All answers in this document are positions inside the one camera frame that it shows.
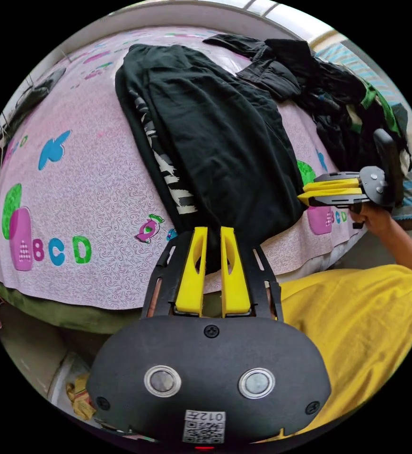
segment striped fabric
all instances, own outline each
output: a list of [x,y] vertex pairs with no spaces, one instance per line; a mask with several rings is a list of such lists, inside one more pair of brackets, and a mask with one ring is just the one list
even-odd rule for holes
[[373,85],[390,105],[401,103],[401,98],[390,90],[387,84],[365,62],[343,44],[332,44],[317,52],[316,55],[331,63],[341,64],[349,68],[354,74]]

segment qr code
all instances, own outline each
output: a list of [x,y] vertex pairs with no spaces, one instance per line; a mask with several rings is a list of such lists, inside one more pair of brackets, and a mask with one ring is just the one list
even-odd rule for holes
[[225,441],[225,423],[186,421],[183,441],[205,445],[221,444]]

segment person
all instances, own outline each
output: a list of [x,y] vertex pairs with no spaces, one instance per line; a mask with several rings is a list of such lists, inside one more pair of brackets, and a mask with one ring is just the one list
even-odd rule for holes
[[[364,404],[412,347],[412,238],[382,208],[364,204],[350,215],[365,223],[396,264],[328,270],[281,284],[284,321],[318,347],[332,386],[318,416],[297,434]],[[281,438],[283,431],[265,441]]]

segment window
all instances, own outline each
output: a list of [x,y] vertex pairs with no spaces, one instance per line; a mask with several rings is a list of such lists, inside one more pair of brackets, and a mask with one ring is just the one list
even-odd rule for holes
[[272,0],[256,0],[249,7],[248,11],[262,16],[269,8],[272,8],[277,3]]
[[266,18],[291,30],[307,41],[333,30],[330,25],[323,21],[287,5],[276,6]]
[[199,1],[210,1],[212,3],[221,3],[222,5],[234,6],[236,8],[243,8],[249,0],[199,0]]

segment yellow shirt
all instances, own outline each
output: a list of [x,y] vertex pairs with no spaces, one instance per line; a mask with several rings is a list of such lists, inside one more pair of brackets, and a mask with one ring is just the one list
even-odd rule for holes
[[412,271],[398,265],[332,270],[281,284],[285,323],[318,347],[332,393],[298,434],[363,404],[412,347]]

